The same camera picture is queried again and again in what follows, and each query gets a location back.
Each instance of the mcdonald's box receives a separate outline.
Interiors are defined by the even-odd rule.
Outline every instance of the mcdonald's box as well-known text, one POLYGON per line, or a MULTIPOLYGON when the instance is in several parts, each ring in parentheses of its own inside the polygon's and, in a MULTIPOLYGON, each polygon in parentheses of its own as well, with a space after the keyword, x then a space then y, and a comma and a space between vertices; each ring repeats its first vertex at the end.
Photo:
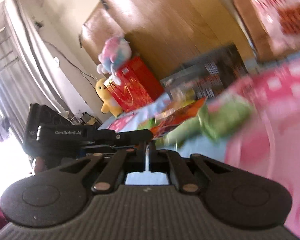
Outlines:
POLYGON ((104 85, 127 113, 153 103, 164 89, 140 57, 134 57, 117 70, 121 85, 110 76, 104 85))

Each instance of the yellow plush toy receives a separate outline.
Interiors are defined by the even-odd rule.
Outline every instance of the yellow plush toy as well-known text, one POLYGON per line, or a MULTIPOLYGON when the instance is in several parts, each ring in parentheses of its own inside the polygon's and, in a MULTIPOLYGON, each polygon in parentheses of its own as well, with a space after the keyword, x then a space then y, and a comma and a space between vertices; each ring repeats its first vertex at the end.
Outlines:
POLYGON ((114 100, 110 92, 107 90, 106 86, 103 84, 106 79, 101 78, 96 84, 96 92, 99 97, 103 100, 103 106, 101 112, 108 113, 109 111, 114 117, 118 117, 119 114, 123 112, 121 106, 114 100))

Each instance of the black wire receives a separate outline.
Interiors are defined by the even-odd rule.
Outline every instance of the black wire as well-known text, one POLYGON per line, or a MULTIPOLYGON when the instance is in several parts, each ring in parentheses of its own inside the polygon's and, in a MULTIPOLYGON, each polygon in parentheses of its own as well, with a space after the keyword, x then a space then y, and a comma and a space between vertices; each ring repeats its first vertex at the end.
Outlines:
POLYGON ((46 44, 49 44, 50 46, 52 46, 53 48, 55 48, 56 50, 57 50, 57 52, 59 52, 61 55, 62 55, 62 57, 64 57, 65 58, 65 60, 66 61, 68 61, 72 66, 74 66, 77 70, 79 70, 80 71, 80 74, 86 79, 86 80, 88 80, 88 82, 89 82, 89 84, 93 87, 93 90, 96 92, 96 94, 97 94, 97 96, 99 97, 99 99, 101 100, 101 101, 103 101, 102 99, 101 99, 101 97, 98 95, 98 93, 97 93, 97 91, 96 91, 96 88, 95 88, 95 86, 90 82, 90 80, 87 78, 87 77, 85 77, 84 75, 86 75, 86 76, 88 76, 88 77, 90 77, 90 78, 93 78, 94 80, 96 80, 94 77, 92 77, 92 76, 90 76, 90 75, 88 75, 87 73, 85 73, 85 72, 83 72, 80 68, 78 68, 75 64, 73 64, 55 45, 53 45, 52 43, 50 43, 50 42, 48 42, 48 41, 45 41, 45 40, 43 40, 43 42, 44 43, 46 43, 46 44))

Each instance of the wooden headboard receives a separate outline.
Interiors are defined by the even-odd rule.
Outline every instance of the wooden headboard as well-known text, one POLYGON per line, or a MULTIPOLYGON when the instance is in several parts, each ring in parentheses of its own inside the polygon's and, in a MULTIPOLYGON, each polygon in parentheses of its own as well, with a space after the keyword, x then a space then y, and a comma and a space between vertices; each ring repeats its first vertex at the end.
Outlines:
POLYGON ((230 41, 252 56, 244 34, 220 0, 105 0, 82 26, 81 42, 98 64, 106 39, 124 35, 158 79, 230 41))

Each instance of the yellow plush toy's arm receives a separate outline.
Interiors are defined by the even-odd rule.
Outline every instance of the yellow plush toy's arm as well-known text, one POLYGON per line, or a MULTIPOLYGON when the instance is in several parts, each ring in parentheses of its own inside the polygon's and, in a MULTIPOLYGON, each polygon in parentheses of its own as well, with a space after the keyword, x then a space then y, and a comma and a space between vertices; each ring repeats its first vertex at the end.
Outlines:
POLYGON ((103 106, 101 107, 101 112, 102 113, 108 113, 110 111, 109 106, 105 103, 103 103, 103 106))

